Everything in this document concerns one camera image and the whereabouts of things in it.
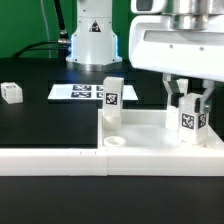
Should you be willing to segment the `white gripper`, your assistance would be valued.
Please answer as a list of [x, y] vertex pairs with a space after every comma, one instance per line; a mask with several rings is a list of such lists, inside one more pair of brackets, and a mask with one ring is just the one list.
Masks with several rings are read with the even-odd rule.
[[131, 0], [131, 11], [132, 66], [163, 72], [169, 104], [176, 108], [184, 94], [172, 74], [209, 79], [195, 101], [195, 112], [208, 114], [213, 80], [224, 82], [224, 0]]

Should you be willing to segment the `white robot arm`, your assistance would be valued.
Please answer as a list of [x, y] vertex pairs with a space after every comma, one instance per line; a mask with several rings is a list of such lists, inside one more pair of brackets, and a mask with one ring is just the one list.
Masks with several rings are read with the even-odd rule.
[[[67, 63], [85, 70], [119, 63], [113, 0], [77, 0], [77, 29]], [[224, 0], [131, 0], [133, 67], [200, 78], [196, 110], [208, 113], [216, 82], [224, 82]]]

